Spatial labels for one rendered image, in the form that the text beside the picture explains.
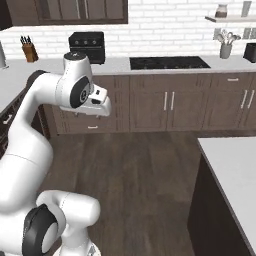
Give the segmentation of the brown base cupboards run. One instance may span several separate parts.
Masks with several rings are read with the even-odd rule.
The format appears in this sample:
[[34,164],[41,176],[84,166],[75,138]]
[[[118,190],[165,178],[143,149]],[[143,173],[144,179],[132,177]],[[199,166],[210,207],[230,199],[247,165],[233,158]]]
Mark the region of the brown base cupboards run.
[[51,135],[256,129],[256,72],[98,75],[112,112],[100,119],[45,106]]

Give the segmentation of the black toaster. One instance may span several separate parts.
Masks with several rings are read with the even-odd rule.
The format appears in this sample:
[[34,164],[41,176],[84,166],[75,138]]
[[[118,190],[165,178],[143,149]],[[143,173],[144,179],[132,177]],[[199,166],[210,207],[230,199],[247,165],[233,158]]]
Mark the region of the black toaster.
[[246,44],[243,58],[250,61],[251,63],[256,63],[256,43]]

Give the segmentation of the wooden knife block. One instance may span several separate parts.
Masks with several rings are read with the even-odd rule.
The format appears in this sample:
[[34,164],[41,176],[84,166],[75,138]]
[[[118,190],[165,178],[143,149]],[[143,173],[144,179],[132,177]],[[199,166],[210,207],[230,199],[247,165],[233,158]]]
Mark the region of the wooden knife block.
[[38,60],[38,55],[35,50],[34,44],[31,42],[31,39],[29,36],[21,36],[20,41],[22,43],[22,50],[25,54],[26,60],[29,63],[33,63]]

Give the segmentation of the black stove hob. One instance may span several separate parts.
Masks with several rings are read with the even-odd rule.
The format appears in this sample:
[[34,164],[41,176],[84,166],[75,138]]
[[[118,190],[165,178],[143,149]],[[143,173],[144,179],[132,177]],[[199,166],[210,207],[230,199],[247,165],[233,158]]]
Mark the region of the black stove hob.
[[209,68],[199,56],[130,57],[129,61],[132,70]]

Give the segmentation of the grey upright box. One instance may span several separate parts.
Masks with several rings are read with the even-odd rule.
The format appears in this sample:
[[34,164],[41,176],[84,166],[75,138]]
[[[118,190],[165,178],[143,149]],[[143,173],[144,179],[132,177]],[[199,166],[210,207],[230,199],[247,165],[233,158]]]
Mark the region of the grey upright box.
[[251,1],[244,1],[243,6],[242,6],[242,11],[241,11],[241,16],[242,17],[247,17],[250,11],[252,2]]

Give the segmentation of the grey kitchen tools bunch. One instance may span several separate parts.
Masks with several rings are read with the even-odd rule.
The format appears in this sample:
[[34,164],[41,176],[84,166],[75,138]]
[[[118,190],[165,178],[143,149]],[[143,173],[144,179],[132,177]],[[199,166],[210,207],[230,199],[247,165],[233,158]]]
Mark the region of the grey kitchen tools bunch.
[[235,35],[232,32],[227,32],[226,30],[222,30],[217,35],[217,40],[225,45],[231,45],[234,41],[240,40],[240,35]]

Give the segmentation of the dark brown wall cupboards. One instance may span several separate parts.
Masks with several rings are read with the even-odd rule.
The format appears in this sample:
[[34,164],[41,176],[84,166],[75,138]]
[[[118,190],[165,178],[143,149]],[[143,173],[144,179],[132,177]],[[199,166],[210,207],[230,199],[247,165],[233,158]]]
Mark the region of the dark brown wall cupboards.
[[128,23],[128,0],[0,0],[12,26]]

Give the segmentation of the brown and white jar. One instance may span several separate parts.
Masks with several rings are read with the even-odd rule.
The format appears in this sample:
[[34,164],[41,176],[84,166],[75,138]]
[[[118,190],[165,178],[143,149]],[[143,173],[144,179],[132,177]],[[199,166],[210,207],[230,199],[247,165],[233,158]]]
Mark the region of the brown and white jar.
[[216,18],[226,18],[227,17],[227,5],[226,4],[219,4],[216,12],[215,12]]

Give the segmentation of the grey utensil pot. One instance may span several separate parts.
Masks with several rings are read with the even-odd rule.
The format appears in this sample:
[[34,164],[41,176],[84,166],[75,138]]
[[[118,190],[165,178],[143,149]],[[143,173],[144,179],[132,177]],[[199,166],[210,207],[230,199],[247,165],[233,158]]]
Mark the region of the grey utensil pot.
[[232,51],[231,44],[222,44],[220,47],[220,58],[221,59],[228,59]]

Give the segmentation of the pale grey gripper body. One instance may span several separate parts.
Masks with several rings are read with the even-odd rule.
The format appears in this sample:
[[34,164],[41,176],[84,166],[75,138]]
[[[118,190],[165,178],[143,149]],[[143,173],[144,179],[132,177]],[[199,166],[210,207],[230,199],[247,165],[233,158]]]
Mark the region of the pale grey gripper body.
[[90,102],[90,99],[88,99],[83,105],[78,108],[61,107],[61,110],[86,115],[109,116],[111,114],[111,101],[109,97],[106,97],[103,103],[92,104]]

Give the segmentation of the dark kitchen island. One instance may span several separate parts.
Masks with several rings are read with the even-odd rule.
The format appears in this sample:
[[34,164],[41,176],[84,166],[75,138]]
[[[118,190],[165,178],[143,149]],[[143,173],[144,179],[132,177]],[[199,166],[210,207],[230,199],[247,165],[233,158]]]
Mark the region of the dark kitchen island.
[[200,138],[187,228],[195,256],[256,256],[256,137]]

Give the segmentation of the white wall shelf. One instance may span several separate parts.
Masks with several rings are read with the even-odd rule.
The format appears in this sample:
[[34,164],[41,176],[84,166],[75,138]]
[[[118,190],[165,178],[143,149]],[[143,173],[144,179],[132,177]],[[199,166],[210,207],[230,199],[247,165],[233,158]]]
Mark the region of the white wall shelf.
[[205,19],[214,23],[250,23],[256,22],[256,15],[250,15],[247,17],[241,17],[239,15],[228,15],[225,18],[205,16]]

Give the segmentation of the black toaster oven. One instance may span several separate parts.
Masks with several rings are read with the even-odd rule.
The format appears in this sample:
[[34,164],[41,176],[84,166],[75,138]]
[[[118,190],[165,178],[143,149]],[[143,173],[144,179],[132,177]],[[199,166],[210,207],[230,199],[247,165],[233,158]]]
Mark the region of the black toaster oven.
[[102,31],[74,32],[68,41],[70,50],[85,53],[91,64],[105,63],[105,39]]

